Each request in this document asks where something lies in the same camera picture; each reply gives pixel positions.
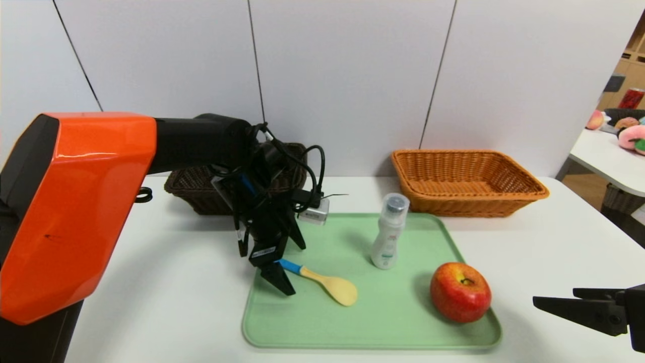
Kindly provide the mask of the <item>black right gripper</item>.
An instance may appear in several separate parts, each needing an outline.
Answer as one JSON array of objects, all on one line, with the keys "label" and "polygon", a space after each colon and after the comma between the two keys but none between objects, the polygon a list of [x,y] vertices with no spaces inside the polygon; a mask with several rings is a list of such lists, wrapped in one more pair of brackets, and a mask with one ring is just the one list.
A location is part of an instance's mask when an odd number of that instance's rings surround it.
[{"label": "black right gripper", "polygon": [[572,293],[580,299],[535,296],[533,304],[543,312],[610,336],[625,335],[628,324],[632,349],[644,353],[644,284],[626,290],[574,288]]}]

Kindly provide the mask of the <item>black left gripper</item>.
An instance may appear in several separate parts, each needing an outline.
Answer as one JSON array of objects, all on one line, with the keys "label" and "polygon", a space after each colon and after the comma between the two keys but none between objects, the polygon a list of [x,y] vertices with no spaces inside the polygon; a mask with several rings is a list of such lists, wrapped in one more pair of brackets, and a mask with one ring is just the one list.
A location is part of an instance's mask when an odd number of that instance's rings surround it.
[{"label": "black left gripper", "polygon": [[254,246],[249,261],[260,267],[261,277],[286,296],[295,295],[283,266],[283,257],[289,237],[300,250],[306,249],[295,214],[290,214],[290,202],[286,199],[266,199],[248,213],[249,234]]}]

